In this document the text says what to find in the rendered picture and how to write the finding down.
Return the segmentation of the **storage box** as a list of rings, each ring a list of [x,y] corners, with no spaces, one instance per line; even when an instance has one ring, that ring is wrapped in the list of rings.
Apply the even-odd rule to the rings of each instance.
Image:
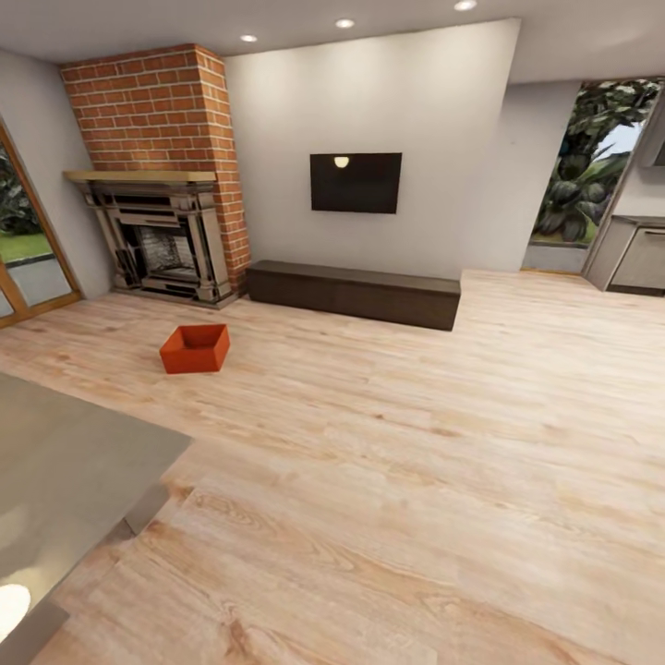
[[[230,349],[226,324],[179,326],[160,350],[167,374],[219,371]]]

